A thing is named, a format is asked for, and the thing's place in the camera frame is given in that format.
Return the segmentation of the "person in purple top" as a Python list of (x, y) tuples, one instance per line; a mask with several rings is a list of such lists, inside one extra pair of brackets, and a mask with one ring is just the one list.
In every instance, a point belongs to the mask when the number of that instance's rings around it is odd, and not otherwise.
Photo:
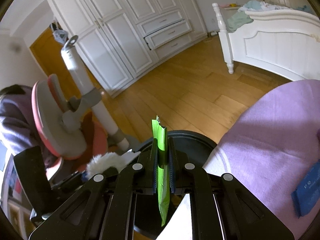
[(12, 85), (1, 90), (1, 142), (12, 155), (40, 146), (44, 165), (56, 157), (44, 146), (37, 131), (31, 104), (32, 87)]

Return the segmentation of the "orange wooden door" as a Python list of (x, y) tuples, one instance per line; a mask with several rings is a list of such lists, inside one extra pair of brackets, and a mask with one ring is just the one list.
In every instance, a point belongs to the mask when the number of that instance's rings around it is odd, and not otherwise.
[(29, 47), (36, 61), (49, 76), (56, 74), (60, 87), (66, 99), (72, 96), (79, 97), (80, 90), (76, 86), (70, 72), (68, 71), (62, 56), (62, 45), (55, 41), (52, 30), (48, 27)]

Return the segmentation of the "blue packet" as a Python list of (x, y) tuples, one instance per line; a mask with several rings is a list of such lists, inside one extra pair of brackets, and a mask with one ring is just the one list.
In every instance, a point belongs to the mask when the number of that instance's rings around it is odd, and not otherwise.
[(319, 160), (291, 193), (291, 198), (298, 217), (308, 215), (316, 205), (319, 200)]

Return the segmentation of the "white wardrobe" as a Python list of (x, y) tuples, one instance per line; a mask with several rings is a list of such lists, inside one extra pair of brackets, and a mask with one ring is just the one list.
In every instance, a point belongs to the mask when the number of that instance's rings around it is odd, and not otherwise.
[(195, 0), (47, 0), (61, 27), (78, 36), (82, 60), (111, 96), (204, 39)]

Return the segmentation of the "white bed frame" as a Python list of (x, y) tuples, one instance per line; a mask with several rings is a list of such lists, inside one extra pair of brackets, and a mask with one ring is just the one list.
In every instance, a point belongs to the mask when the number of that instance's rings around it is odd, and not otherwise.
[(213, 3), (223, 58), (229, 73), (240, 62), (292, 81), (319, 79), (319, 18), (308, 0), (263, 0), (280, 10), (246, 11), (252, 22), (235, 31), (225, 9)]

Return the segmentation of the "light blue cloth on bed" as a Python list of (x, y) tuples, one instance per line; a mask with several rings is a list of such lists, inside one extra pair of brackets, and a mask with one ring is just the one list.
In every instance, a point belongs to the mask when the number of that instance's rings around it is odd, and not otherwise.
[(238, 9), (241, 11), (270, 11), (274, 10), (274, 5), (268, 4), (264, 1), (250, 0)]

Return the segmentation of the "white grey pole stand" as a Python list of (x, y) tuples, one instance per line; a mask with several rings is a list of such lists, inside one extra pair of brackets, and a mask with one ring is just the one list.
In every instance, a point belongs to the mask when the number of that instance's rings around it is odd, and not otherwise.
[(61, 56), (80, 90), (81, 98), (87, 104), (85, 108), (92, 110), (113, 142), (118, 146), (118, 154), (122, 155), (129, 150), (130, 143), (103, 104), (101, 93), (90, 80), (86, 67), (75, 47), (77, 40), (78, 36), (72, 36), (61, 49)]

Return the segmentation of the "green wrapper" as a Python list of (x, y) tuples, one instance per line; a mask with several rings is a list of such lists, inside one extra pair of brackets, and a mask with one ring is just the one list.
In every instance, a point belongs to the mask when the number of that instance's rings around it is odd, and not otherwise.
[(157, 140), (157, 196), (158, 208), (161, 215), (161, 227), (165, 226), (170, 203), (170, 172), (168, 154), (167, 127), (162, 126), (157, 116), (152, 120), (153, 138)]

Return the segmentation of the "purple bed sheet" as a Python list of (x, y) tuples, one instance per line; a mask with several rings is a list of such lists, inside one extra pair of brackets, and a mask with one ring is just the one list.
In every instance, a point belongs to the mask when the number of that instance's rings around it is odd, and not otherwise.
[(232, 174), (295, 239), (319, 239), (319, 200), (298, 217), (291, 193), (319, 160), (319, 81), (281, 85), (249, 107), (221, 138), (203, 168)]

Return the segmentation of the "green cloth on bed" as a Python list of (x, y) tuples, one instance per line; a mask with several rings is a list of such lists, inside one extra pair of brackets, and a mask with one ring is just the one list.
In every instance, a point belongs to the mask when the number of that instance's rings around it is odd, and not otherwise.
[(245, 11), (236, 12), (233, 16), (227, 19), (228, 28), (230, 32), (235, 32), (241, 26), (253, 22)]

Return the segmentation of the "white fluffy item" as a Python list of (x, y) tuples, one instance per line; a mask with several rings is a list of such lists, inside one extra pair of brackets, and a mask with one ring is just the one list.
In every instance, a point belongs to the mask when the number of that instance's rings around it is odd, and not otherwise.
[(95, 155), (86, 165), (86, 178), (91, 179), (96, 174), (102, 174), (109, 168), (116, 168), (118, 172), (121, 172), (140, 154), (140, 151), (129, 150), (122, 155), (118, 155), (116, 152)]

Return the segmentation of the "pink grey desk chair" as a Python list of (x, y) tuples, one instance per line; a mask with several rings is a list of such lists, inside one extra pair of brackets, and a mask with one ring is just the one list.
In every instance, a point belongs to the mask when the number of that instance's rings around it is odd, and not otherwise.
[(107, 132), (81, 97), (65, 98), (57, 75), (35, 83), (31, 104), (45, 147), (59, 161), (70, 160), (72, 171), (84, 171), (95, 155), (107, 152)]

